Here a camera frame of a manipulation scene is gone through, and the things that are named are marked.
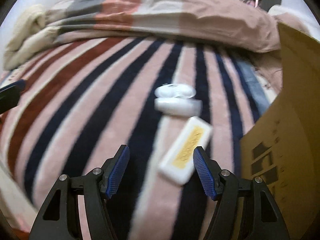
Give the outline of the white box yellow label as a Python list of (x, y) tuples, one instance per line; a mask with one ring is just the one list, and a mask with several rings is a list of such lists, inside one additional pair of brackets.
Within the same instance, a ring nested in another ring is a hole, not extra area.
[(186, 184), (194, 172), (193, 152), (198, 146), (207, 147), (212, 130), (212, 125), (199, 117), (189, 118), (160, 162), (161, 174), (177, 185)]

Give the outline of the white earbuds case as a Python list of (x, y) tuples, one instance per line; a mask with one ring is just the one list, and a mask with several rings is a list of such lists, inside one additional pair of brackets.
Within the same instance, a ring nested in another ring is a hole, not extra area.
[(202, 113), (202, 101), (196, 90), (183, 83), (171, 83), (155, 89), (155, 109), (167, 115), (193, 117)]

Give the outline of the cream fleece blanket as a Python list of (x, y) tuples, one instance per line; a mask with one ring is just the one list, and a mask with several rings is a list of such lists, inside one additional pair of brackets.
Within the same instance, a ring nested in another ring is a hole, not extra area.
[(11, 40), (5, 47), (3, 69), (15, 69), (34, 54), (51, 47), (58, 32), (58, 27), (46, 26), (43, 5), (35, 4), (27, 8), (17, 19)]

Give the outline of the brown cardboard box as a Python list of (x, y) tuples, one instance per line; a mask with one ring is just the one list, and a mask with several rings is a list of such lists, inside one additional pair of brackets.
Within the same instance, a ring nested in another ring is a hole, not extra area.
[(291, 239), (319, 239), (319, 42), (278, 29), (283, 87), (242, 138), (241, 171), (263, 178)]

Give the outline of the striped plush blanket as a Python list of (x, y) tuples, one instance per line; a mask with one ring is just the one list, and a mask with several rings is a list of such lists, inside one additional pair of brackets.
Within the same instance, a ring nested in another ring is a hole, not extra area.
[(130, 161), (108, 211), (119, 239), (203, 239), (215, 204), (197, 174), (173, 184), (159, 163), (187, 120), (154, 107), (155, 90), (183, 83), (212, 125), (207, 153), (240, 173), (240, 139), (269, 107), (244, 51), (156, 38), (109, 37), (49, 49), (1, 76), (23, 79), (17, 107), (1, 116), (1, 159), (39, 209), (61, 174), (101, 166), (120, 145)]

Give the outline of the folded patchwork duvet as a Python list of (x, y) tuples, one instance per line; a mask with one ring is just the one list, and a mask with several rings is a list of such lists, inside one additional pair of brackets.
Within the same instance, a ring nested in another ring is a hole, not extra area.
[(276, 20), (238, 0), (59, 0), (46, 13), (62, 33), (105, 31), (221, 42), (255, 53), (280, 48)]

